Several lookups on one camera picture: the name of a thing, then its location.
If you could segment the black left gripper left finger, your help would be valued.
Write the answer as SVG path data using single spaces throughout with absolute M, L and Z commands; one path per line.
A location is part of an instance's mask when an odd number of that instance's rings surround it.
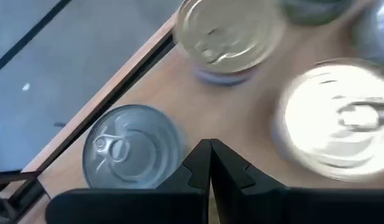
M 208 224 L 212 146 L 201 140 L 155 189 L 73 189 L 53 198 L 47 224 Z

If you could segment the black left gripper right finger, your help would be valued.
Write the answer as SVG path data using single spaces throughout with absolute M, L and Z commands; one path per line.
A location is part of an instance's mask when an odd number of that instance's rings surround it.
M 384 190 L 288 187 L 220 140 L 210 145 L 223 224 L 384 224 Z

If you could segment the tuna can with green label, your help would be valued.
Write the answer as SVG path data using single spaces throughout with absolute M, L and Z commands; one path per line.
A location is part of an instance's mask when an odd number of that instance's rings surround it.
M 362 12 L 352 39 L 359 57 L 384 66 L 384 0 L 376 0 Z
M 109 110 L 92 126 L 82 152 L 82 171 L 91 188 L 154 189 L 187 154 L 183 131 L 148 105 Z

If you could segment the silver tuna can ringed lid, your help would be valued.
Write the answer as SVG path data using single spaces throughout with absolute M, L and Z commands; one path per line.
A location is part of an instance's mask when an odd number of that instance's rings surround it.
M 285 158 L 324 177 L 384 174 L 384 67 L 360 58 L 315 63 L 276 103 L 271 135 Z

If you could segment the light tuna can green label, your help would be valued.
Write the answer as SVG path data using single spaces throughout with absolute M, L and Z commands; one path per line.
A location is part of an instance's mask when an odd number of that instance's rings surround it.
M 280 0 L 289 20 L 302 26 L 320 26 L 340 17 L 354 0 Z

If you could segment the wooden shelf with black legs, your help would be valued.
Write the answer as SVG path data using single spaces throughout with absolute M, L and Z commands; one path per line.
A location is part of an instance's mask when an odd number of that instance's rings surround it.
M 184 130 L 189 146 L 203 138 L 221 139 L 286 185 L 384 189 L 384 174 L 361 183 L 341 182 L 288 162 L 277 152 L 271 135 L 276 102 L 285 84 L 316 62 L 353 57 L 351 28 L 375 1 L 358 0 L 343 16 L 324 26 L 288 26 L 275 54 L 253 70 L 248 81 L 235 86 L 215 86 L 199 80 L 182 49 L 173 47 L 108 110 L 128 103 L 151 105 Z M 174 18 L 166 21 L 33 158 L 24 169 L 26 176 L 0 192 L 0 199 L 11 211 L 7 219 L 0 215 L 0 224 L 45 224 L 45 208 L 51 198 L 85 186 L 81 156 L 91 126 L 66 150 L 62 151 L 60 145 L 152 55 L 173 24 Z

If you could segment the black aluminium table frame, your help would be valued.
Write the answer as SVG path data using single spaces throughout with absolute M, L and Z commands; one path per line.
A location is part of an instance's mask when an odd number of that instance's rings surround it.
M 155 64 L 160 61 L 176 44 L 173 41 L 173 35 L 169 34 L 164 38 L 163 42 L 153 51 L 135 72 L 131 73 L 129 78 L 122 81 L 119 87 L 116 87 L 113 93 L 110 93 L 104 98 L 103 103 L 92 112 L 92 115 L 88 115 L 86 121 L 81 122 L 81 127 L 77 128 L 75 133 L 72 133 L 64 143 L 60 145 L 62 151 L 66 150 L 75 140 L 77 140 L 81 134 L 83 134 L 87 128 L 89 128 L 109 107 L 113 106 L 116 101 L 119 100 L 139 79 L 141 79 Z

